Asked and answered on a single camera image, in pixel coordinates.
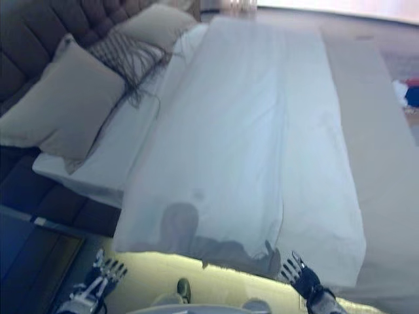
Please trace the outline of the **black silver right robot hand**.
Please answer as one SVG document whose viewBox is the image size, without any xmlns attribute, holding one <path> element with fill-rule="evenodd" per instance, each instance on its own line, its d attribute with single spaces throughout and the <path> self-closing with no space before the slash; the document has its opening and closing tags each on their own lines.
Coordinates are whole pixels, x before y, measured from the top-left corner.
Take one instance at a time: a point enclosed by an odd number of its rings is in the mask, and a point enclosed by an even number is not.
<svg viewBox="0 0 419 314">
<path fill-rule="evenodd" d="M 283 263 L 280 273 L 305 300 L 323 288 L 316 273 L 295 251 L 292 251 L 291 257 Z"/>
</svg>

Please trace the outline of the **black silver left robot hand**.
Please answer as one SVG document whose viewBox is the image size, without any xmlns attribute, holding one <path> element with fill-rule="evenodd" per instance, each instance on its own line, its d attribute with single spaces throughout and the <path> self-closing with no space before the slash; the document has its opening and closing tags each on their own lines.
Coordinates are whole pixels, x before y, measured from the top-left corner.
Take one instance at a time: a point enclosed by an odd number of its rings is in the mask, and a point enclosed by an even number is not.
<svg viewBox="0 0 419 314">
<path fill-rule="evenodd" d="M 103 301 L 114 291 L 127 272 L 128 269 L 124 263 L 113 258 L 106 258 L 105 251 L 99 249 L 84 281 L 73 286 L 70 298 L 80 297 L 83 300 Z"/>
</svg>

